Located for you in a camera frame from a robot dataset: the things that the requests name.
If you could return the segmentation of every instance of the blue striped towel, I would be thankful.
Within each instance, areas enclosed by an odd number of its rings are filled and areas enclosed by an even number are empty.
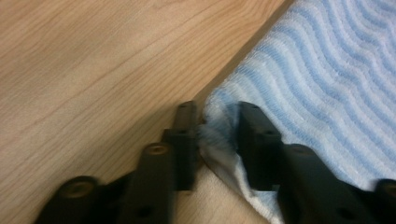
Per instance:
[[[298,0],[206,100],[201,154],[272,223],[283,222],[276,194],[250,189],[235,153],[238,101],[347,183],[396,179],[395,64],[396,1]]]

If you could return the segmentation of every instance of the wooden table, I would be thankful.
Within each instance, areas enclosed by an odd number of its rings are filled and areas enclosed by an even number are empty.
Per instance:
[[[0,1],[0,220],[31,223],[65,180],[136,166],[176,105],[202,105],[290,1]],[[178,223],[265,220],[208,168]]]

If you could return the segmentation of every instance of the towel fold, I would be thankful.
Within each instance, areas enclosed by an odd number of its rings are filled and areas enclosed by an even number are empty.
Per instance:
[[[349,184],[396,179],[395,64],[396,1],[297,0],[206,100],[201,153],[272,223],[283,222],[276,193],[251,189],[235,153],[238,101]]]

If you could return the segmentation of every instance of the black plastic bracket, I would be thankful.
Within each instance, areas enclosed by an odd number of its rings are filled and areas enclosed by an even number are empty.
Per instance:
[[[107,185],[91,176],[65,182],[35,223],[172,223],[175,191],[193,187],[196,135],[196,105],[186,102],[162,141],[142,150],[135,171]]]
[[[281,134],[253,104],[241,102],[238,154],[256,190],[278,186],[286,223],[396,223],[396,181],[374,192],[340,181],[309,147],[284,145]]]

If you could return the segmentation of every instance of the wood grain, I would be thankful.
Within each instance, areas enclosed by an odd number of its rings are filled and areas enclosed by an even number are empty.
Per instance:
[[[2,223],[31,223],[73,176],[134,169],[283,2],[0,1]],[[198,177],[178,223],[265,222],[204,166]]]

